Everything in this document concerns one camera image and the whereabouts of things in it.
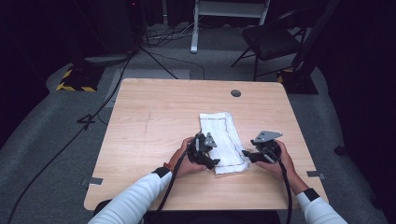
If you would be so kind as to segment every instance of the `towel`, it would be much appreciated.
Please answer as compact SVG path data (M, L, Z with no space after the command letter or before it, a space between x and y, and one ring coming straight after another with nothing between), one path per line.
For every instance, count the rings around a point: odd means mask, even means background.
M244 156L241 141L233 125L230 113L200 114L201 129L204 134L210 133L217 144L209 151L210 159L220 159L215 173L228 174L248 169L250 161Z

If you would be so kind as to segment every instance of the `table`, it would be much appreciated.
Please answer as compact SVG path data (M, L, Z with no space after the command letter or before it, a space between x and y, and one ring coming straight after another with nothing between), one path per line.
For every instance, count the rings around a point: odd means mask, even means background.
M240 97L231 96L241 91ZM288 97L279 83L125 78L108 123L85 208L114 198L169 161L182 140L200 130L200 113L230 112L245 149L262 131L282 132L298 175L327 200ZM163 195L151 208L155 210ZM236 174L206 170L178 178L163 210L286 209L283 182L254 164Z
M261 4L195 0L191 53L196 53L198 51L198 17L200 15L260 18L259 25L262 25L267 15L269 3L270 0L264 0Z

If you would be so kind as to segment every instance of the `black wristband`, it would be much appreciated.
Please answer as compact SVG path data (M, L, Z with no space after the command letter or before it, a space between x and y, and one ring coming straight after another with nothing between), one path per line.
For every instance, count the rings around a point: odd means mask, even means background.
M169 172L171 172L168 168L166 167L158 167L154 172L152 172L153 174L157 174L160 178L163 178L163 176L165 176L166 174L168 174Z
M310 202L314 201L316 198L320 197L314 189L306 189L304 191L305 196Z

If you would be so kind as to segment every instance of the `hand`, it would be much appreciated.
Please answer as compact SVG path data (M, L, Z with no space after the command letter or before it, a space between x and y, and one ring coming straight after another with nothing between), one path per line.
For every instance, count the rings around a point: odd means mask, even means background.
M189 138L186 138L183 140L183 143L181 144L180 149L178 149L175 152L175 154L172 156L171 160L169 161L169 164L171 164L172 166L175 166L177 164L178 159L183 154L184 150L186 150L187 145L193 138L194 137L189 137ZM186 155L183 158L183 161L181 162L180 167L178 168L176 177L181 177L186 174L203 171L205 169L206 169L206 166L204 166L204 165L198 165L196 163L191 163L188 156Z
M286 150L285 144L277 140L275 141L280 147L280 151L281 151L280 159L282 160L282 163L285 165L285 168L287 170L287 176L290 183L290 188L294 192L294 194L297 195L305 191L309 187L297 175L297 172L294 169L293 160L291 159L288 151ZM280 165L278 164L278 161L275 164L267 163L263 161L256 161L256 164L260 166L262 169L271 172L274 175L274 177L276 177L276 179L284 181L282 170L280 169Z

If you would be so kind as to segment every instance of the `black pants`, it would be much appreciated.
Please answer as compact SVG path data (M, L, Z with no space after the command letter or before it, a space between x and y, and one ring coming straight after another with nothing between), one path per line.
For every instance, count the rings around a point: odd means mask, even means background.
M93 215L110 201L99 203ZM143 219L145 224L280 224L276 211L148 211Z

